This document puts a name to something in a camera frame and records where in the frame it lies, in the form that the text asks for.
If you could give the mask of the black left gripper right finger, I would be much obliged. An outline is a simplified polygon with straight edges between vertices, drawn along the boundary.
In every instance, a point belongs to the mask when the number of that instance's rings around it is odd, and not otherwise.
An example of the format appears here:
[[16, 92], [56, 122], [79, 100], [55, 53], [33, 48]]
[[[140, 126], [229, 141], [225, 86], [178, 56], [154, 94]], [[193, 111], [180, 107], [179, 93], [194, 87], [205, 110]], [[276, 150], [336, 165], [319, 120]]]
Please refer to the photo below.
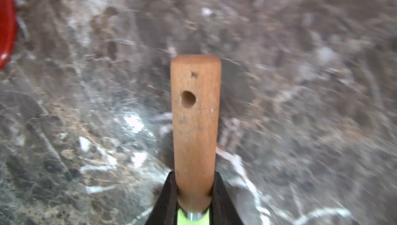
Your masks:
[[243, 225], [219, 172], [215, 172], [210, 213], [211, 225]]

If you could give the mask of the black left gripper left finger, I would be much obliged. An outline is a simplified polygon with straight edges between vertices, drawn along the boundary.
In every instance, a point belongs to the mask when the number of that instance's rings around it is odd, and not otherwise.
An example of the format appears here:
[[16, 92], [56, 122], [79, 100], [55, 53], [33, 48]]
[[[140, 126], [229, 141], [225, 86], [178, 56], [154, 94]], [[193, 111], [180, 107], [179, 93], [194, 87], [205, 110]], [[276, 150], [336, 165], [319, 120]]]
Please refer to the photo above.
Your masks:
[[175, 173], [168, 174], [161, 193], [145, 225], [176, 225], [178, 191]]

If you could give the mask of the green shovel pair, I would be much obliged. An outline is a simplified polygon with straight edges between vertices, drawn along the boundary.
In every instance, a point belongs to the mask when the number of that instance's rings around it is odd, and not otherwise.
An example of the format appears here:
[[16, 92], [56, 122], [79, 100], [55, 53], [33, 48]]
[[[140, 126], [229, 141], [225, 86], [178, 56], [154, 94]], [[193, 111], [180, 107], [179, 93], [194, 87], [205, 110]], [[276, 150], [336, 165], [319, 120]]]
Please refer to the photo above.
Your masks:
[[177, 201], [190, 219], [201, 218], [212, 201], [221, 72], [212, 55], [179, 55], [171, 63]]

